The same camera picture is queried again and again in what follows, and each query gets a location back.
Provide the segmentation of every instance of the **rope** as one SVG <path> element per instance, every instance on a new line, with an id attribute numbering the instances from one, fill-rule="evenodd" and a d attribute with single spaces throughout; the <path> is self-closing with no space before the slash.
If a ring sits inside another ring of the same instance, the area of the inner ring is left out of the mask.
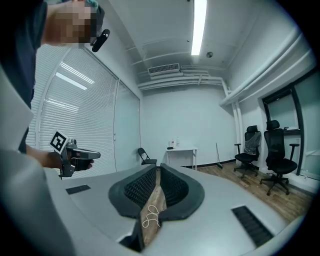
<path id="1" fill-rule="evenodd" d="M 150 206 L 153 206 L 153 207 L 156 209 L 157 213 L 152 212 L 152 210 L 150 210 Z M 142 227 L 147 228 L 147 227 L 149 226 L 149 221 L 156 221 L 157 225 L 160 227 L 159 221 L 158 221 L 159 211 L 158 211 L 157 207 L 155 207 L 154 205 L 151 204 L 151 205 L 148 206 L 148 211 L 149 211 L 150 213 L 148 213 L 148 214 L 146 215 L 146 220 L 142 223 Z M 149 218 L 148 218 L 149 215 L 156 215 L 156 219 L 155 219 L 155 218 L 149 219 Z"/>

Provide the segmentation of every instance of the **white pipe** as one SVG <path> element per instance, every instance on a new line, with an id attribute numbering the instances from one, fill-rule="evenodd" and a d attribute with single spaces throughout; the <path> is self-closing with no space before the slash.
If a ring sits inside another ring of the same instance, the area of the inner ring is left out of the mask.
<path id="1" fill-rule="evenodd" d="M 261 87 L 260 89 L 258 89 L 257 91 L 255 91 L 254 93 L 252 93 L 251 95 L 249 95 L 248 97 L 245 97 L 244 99 L 240 100 L 241 102 L 244 102 L 245 100 L 249 99 L 250 97 L 256 95 L 257 93 L 261 92 L 262 90 L 264 90 L 265 88 L 267 88 L 269 85 L 273 84 L 275 81 L 279 80 L 280 78 L 282 78 L 283 76 L 285 76 L 288 72 L 290 72 L 291 70 L 293 70 L 295 67 L 297 67 L 302 61 L 304 61 L 307 57 L 310 57 L 310 55 L 312 55 L 313 52 L 312 50 L 308 50 L 296 63 L 294 63 L 292 66 L 290 66 L 287 70 L 285 70 L 284 72 L 282 72 L 280 75 L 278 75 L 275 79 L 273 79 L 272 81 L 268 82 L 265 86 Z M 313 67 L 306 66 L 305 70 L 311 70 Z"/>
<path id="2" fill-rule="evenodd" d="M 173 87 L 173 86 L 185 86 L 185 85 L 198 85 L 198 80 L 192 80 L 192 81 L 184 81 L 184 82 L 164 82 L 164 83 L 159 83 L 156 85 L 145 85 L 143 87 L 139 87 L 141 91 L 144 90 L 150 90 L 150 89 L 157 89 L 157 88 L 163 88 L 163 87 Z M 209 83 L 209 82 L 203 82 L 201 81 L 202 85 L 209 85 L 209 86 L 222 86 L 220 83 Z"/>
<path id="3" fill-rule="evenodd" d="M 224 90 L 224 94 L 227 97 L 229 95 L 228 93 L 228 87 L 226 82 L 221 78 L 221 83 L 223 86 L 223 90 Z M 235 125 L 235 139 L 236 139 L 236 143 L 240 143 L 240 131 L 239 131 L 239 119 L 238 119 L 238 115 L 237 115 L 237 110 L 236 110 L 236 105 L 234 103 L 231 104 L 232 105 L 232 111 L 233 111 L 233 117 L 234 117 L 234 125 Z M 240 166 L 240 161 L 236 160 L 236 165 Z"/>
<path id="4" fill-rule="evenodd" d="M 236 111 L 237 111 L 237 114 L 238 114 L 238 123 L 239 123 L 239 137 L 240 137 L 240 142 L 239 143 L 241 143 L 241 145 L 240 145 L 240 153 L 242 153 L 243 150 L 244 150 L 245 140 L 244 140 L 244 125 L 243 125 L 243 121 L 242 121 L 242 115 L 241 115 L 241 109 L 240 109 L 240 106 L 239 106 L 239 101 L 235 102 L 235 106 L 236 106 Z"/>
<path id="5" fill-rule="evenodd" d="M 196 81 L 198 81 L 199 78 L 200 78 L 200 75 L 165 78 L 165 79 L 154 80 L 154 81 L 150 81 L 150 82 L 143 82 L 143 83 L 138 84 L 138 87 L 150 86 L 150 85 L 154 85 L 154 84 L 159 84 L 159 83 L 164 83 L 164 82 L 172 82 L 172 81 L 182 81 L 182 80 L 196 80 Z M 202 80 L 216 80 L 217 82 L 221 82 L 221 77 L 203 76 Z"/>
<path id="6" fill-rule="evenodd" d="M 151 76 L 151 80 L 159 80 L 159 79 L 165 79 L 165 78 L 177 78 L 177 77 L 182 77 L 184 73 L 179 72 L 179 73 L 172 73 L 172 74 L 161 74 L 161 75 L 155 75 Z"/>
<path id="7" fill-rule="evenodd" d="M 240 136 L 239 136 L 239 120 L 238 120 L 238 115 L 237 115 L 237 110 L 236 110 L 236 104 L 232 103 L 232 110 L 233 110 L 233 117 L 234 117 L 234 123 L 235 123 L 235 135 L 236 135 L 236 143 L 240 143 Z M 240 161 L 236 160 L 235 161 L 237 166 L 240 166 Z"/>
<path id="8" fill-rule="evenodd" d="M 229 95 L 229 93 L 228 93 L 228 88 L 227 88 L 227 85 L 226 85 L 225 80 L 223 80 L 222 78 L 221 78 L 221 84 L 222 84 L 222 86 L 223 86 L 224 94 L 225 94 L 225 96 L 227 97 L 227 96 Z"/>
<path id="9" fill-rule="evenodd" d="M 203 74 L 209 74 L 208 71 L 205 71 L 205 70 L 183 70 L 183 73 L 203 73 Z"/>
<path id="10" fill-rule="evenodd" d="M 251 83 L 256 83 L 266 73 L 268 70 L 272 69 L 279 61 L 281 61 L 288 52 L 295 46 L 294 44 L 302 38 L 302 34 L 299 35 L 299 30 L 295 27 L 292 32 L 286 37 L 282 42 L 280 47 L 275 51 L 275 53 L 260 67 L 255 71 L 248 79 L 246 79 L 240 86 L 238 86 L 231 94 L 225 97 L 221 102 L 220 106 L 226 105 L 228 101 L 239 95 L 246 87 L 251 85 Z"/>
<path id="11" fill-rule="evenodd" d="M 192 77 L 192 76 L 203 76 L 203 77 L 209 77 L 209 74 L 206 73 L 188 73 L 188 74 L 184 74 L 184 77 Z"/>

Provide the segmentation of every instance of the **white desk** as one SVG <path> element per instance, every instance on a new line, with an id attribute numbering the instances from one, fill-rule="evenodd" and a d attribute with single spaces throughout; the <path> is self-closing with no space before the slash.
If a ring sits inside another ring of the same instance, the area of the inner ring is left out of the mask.
<path id="1" fill-rule="evenodd" d="M 192 151 L 192 169 L 195 166 L 195 170 L 197 170 L 197 147 L 189 145 L 189 146 L 178 146 L 174 149 L 167 149 L 166 150 L 166 159 L 168 165 L 170 165 L 170 152 L 172 151 Z"/>

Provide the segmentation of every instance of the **fluorescent light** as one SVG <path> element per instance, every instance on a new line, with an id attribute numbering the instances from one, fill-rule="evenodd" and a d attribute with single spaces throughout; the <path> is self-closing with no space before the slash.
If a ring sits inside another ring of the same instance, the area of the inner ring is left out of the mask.
<path id="1" fill-rule="evenodd" d="M 207 0 L 194 0 L 194 24 L 191 55 L 199 55 L 204 36 Z"/>
<path id="2" fill-rule="evenodd" d="M 60 66 L 63 67 L 64 69 L 70 71 L 71 73 L 75 74 L 76 76 L 82 78 L 83 80 L 85 80 L 86 82 L 93 84 L 94 81 L 92 81 L 90 78 L 86 77 L 85 75 L 81 74 L 80 72 L 76 71 L 74 68 L 72 68 L 71 66 L 61 62 Z"/>
<path id="3" fill-rule="evenodd" d="M 70 84 L 73 84 L 74 86 L 76 87 L 79 87 L 81 88 L 82 90 L 86 90 L 88 89 L 87 87 L 83 86 L 82 84 L 76 82 L 76 81 L 73 81 L 72 79 L 70 79 L 69 77 L 66 77 L 65 75 L 63 74 L 60 74 L 59 72 L 55 73 L 55 75 L 58 77 L 58 78 L 61 78 L 67 82 L 69 82 Z"/>

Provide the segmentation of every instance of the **air conditioning unit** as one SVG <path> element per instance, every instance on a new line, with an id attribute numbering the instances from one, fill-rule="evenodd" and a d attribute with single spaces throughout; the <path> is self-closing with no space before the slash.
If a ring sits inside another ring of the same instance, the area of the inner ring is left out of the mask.
<path id="1" fill-rule="evenodd" d="M 180 72 L 179 63 L 148 68 L 151 77 Z"/>

